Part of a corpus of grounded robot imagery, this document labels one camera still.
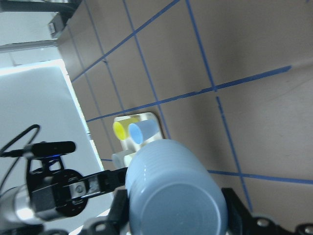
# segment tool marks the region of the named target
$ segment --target yellow cup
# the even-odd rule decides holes
[[[120,141],[123,141],[123,140],[127,139],[128,136],[129,136],[128,126],[131,123],[135,123],[135,122],[138,122],[138,119],[136,119],[135,117],[124,119],[124,120],[121,120],[121,121],[115,121],[113,123],[113,126],[112,126],[115,136]]]

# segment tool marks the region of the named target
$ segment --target black cable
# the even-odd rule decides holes
[[[21,139],[23,136],[25,136],[28,132],[30,132],[33,129],[37,129],[36,132],[33,134],[33,136],[30,138],[30,140],[28,141],[27,144],[30,144],[33,142],[33,140],[35,139],[35,137],[38,135],[38,132],[40,130],[40,125],[34,124],[31,125],[30,127],[28,127],[26,130],[24,130],[23,132],[21,132],[19,135],[17,135],[14,139],[12,139],[9,143],[7,143],[1,150],[0,150],[0,156],[3,154],[3,152],[5,150],[7,150],[9,147],[11,147],[15,142],[17,142],[19,139]],[[12,163],[11,167],[9,168],[9,170],[7,171],[7,173],[5,174],[4,178],[2,179],[1,185],[0,185],[0,195],[1,195],[1,191],[2,188],[5,184],[6,179],[8,178],[8,176],[10,175],[12,169],[15,167],[15,165],[18,163],[20,157],[17,157],[15,159],[15,161]]]

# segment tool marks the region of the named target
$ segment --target metal cylinder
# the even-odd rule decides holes
[[[9,189],[1,196],[0,212],[0,231],[44,222],[30,207],[26,185]]]

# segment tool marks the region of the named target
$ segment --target gray floor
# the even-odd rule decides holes
[[[154,112],[221,187],[313,222],[313,2],[84,0],[58,40],[103,165],[113,119]]]

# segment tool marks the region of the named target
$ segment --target blue cup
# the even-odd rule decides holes
[[[144,143],[158,131],[158,124],[152,119],[131,123],[128,126],[128,132],[133,141],[137,144]]]
[[[143,146],[131,161],[125,187],[134,235],[225,235],[222,191],[196,156],[173,140]]]

